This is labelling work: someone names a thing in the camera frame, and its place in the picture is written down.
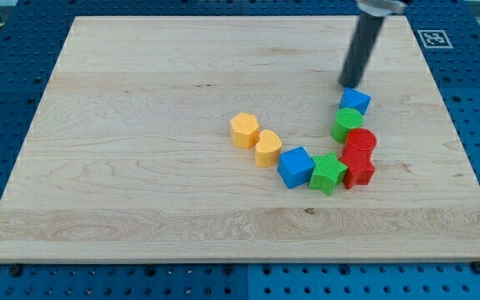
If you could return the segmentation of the silver metal rod mount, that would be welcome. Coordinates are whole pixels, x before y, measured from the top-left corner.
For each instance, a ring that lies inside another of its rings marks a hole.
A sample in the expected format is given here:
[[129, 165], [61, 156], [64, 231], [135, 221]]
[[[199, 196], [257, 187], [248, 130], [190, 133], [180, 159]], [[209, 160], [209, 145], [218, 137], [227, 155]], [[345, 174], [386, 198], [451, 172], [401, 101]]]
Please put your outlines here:
[[405, 2], [396, 0], [357, 0], [357, 7], [374, 17], [403, 14], [407, 6]]

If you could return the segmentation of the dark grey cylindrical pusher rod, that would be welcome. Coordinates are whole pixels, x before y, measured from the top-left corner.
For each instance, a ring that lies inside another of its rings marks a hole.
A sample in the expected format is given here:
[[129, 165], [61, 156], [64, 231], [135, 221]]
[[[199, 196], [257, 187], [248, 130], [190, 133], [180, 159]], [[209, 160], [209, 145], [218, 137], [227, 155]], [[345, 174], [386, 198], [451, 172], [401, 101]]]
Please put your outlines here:
[[385, 17], [361, 12], [339, 77], [343, 88], [359, 85]]

